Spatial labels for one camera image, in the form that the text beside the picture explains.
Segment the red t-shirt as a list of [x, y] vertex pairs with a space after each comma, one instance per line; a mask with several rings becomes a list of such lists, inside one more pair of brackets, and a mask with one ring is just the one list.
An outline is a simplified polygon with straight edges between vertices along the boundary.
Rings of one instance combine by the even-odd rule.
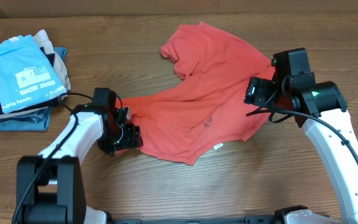
[[173, 61], [181, 82], [122, 101], [140, 128], [144, 154], [192, 166], [218, 144], [248, 140], [267, 121], [244, 103], [250, 79], [271, 79], [274, 73], [250, 43], [200, 22], [180, 25], [160, 52]]

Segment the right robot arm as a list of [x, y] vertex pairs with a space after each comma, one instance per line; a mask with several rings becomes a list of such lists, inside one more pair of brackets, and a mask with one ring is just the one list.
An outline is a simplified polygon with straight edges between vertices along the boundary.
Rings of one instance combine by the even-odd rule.
[[315, 80], [304, 48], [272, 56], [272, 79], [252, 77], [244, 102], [252, 114], [294, 118], [316, 148], [335, 191], [340, 223], [358, 223], [358, 140], [347, 102], [334, 82]]

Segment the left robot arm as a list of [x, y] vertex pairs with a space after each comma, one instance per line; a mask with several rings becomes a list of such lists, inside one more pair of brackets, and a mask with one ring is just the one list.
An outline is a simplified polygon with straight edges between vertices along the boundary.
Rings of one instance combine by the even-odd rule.
[[93, 144], [109, 156], [142, 147], [140, 128], [109, 88], [95, 88], [89, 103], [69, 111], [68, 125], [49, 147], [18, 161], [13, 223], [112, 223], [109, 212], [87, 205], [81, 163]]

